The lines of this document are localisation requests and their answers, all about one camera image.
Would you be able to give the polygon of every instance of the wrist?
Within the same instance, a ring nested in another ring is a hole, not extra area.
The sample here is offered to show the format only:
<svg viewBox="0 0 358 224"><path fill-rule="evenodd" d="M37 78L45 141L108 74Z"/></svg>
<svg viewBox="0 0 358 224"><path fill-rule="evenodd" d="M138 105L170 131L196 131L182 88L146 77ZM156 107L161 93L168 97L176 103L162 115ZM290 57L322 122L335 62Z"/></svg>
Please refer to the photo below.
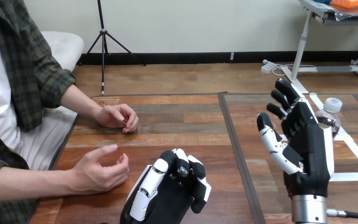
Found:
<svg viewBox="0 0 358 224"><path fill-rule="evenodd" d="M63 178L64 187L63 191L65 191L65 195L76 195L79 194L78 186L79 181L76 178L76 174L72 169L65 170L61 172L61 176Z"/></svg>
<svg viewBox="0 0 358 224"><path fill-rule="evenodd" d="M95 103L95 105L90 110L90 113L91 113L90 116L94 120L98 121L98 115L99 115L99 113L101 112L102 109L103 109L103 107L101 107L100 105Z"/></svg>

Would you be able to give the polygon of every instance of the man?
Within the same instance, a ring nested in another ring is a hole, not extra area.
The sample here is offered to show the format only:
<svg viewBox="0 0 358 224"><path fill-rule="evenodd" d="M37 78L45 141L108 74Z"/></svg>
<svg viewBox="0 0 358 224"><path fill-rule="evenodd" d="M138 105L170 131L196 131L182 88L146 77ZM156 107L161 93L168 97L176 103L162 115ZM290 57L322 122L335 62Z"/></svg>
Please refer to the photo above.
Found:
<svg viewBox="0 0 358 224"><path fill-rule="evenodd" d="M74 84L23 0L0 0L0 224L26 223L35 198L107 191L127 179L125 154L112 167L98 162L116 145L86 154L71 170L47 171L74 121L72 111L124 133L139 122L127 105L102 108Z"/></svg>

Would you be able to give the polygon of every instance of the white bottle cap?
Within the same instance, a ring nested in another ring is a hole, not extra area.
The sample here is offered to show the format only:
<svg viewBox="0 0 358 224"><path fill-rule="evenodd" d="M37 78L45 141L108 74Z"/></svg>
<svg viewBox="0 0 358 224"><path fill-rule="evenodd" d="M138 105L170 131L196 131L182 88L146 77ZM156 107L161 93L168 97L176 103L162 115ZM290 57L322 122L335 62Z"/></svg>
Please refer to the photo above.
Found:
<svg viewBox="0 0 358 224"><path fill-rule="evenodd" d="M323 109L330 113L338 113L341 110L342 102L336 98L327 98L324 103Z"/></svg>

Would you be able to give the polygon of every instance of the table top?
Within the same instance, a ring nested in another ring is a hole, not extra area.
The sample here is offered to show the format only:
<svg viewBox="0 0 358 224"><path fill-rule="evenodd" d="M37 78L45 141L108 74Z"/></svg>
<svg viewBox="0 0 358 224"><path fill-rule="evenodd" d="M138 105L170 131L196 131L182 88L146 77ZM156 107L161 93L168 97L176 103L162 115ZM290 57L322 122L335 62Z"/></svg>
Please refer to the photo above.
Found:
<svg viewBox="0 0 358 224"><path fill-rule="evenodd" d="M318 3L314 0L299 0L304 8L313 12L312 17L325 25L358 25L358 8Z"/></svg>
<svg viewBox="0 0 358 224"><path fill-rule="evenodd" d="M328 97L343 102L342 127L358 146L358 95L318 97L322 102ZM121 130L102 128L80 118L54 169L71 169L87 152L116 143L117 153L103 158L102 164L112 165L118 155L127 153L129 180L103 194L42 200L32 224L117 224L125 200L145 166L154 163L163 151L178 147L204 163L212 186L204 210L198 215L189 211L183 224L291 223L282 169L268 154L257 131L257 115L266 111L267 103L274 102L269 95L221 93L94 100L101 106L130 105L140 118L138 130L122 134ZM282 133L280 120L275 116L271 120ZM330 182L328 208L358 212L358 152L355 154L352 148L345 141L334 141L335 172L344 178ZM330 218L329 223L356 224L358 220Z"/></svg>
<svg viewBox="0 0 358 224"><path fill-rule="evenodd" d="M306 97L314 111L318 111L309 96ZM358 96L318 97L323 103L328 97L343 102L341 125L358 146ZM255 112L265 111L267 103L279 104L268 95L226 95L225 99L266 223L291 223L291 203L283 183L282 169L265 149L258 132L255 132ZM281 121L275 115L269 115L274 128L282 134ZM344 141L334 141L334 165L334 175L346 176L346 181L330 181L327 207L358 212L358 157ZM358 220L329 218L329 223L356 224Z"/></svg>
<svg viewBox="0 0 358 224"><path fill-rule="evenodd" d="M125 200L142 171L162 152L174 148L182 148L203 162L212 186L204 210L198 215L188 211L183 224L254 223L217 95L93 99L102 106L131 106L141 122L137 131L122 134L121 130L102 128L80 118L54 169L71 169L86 153L118 144L118 151L101 163L112 165L118 155L126 153L130 159L129 180L107 193L42 200L32 224L118 224Z"/></svg>

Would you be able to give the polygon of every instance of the forearm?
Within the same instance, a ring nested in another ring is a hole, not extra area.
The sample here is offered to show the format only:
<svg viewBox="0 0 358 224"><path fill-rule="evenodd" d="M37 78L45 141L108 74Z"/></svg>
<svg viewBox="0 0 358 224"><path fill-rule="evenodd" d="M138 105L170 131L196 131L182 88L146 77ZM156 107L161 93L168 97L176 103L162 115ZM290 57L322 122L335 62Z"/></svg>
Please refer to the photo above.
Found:
<svg viewBox="0 0 358 224"><path fill-rule="evenodd" d="M102 109L74 85L71 85L62 96L61 106L91 118L95 118Z"/></svg>
<svg viewBox="0 0 358 224"><path fill-rule="evenodd" d="M0 201L64 196L75 193L71 171L32 171L2 167Z"/></svg>

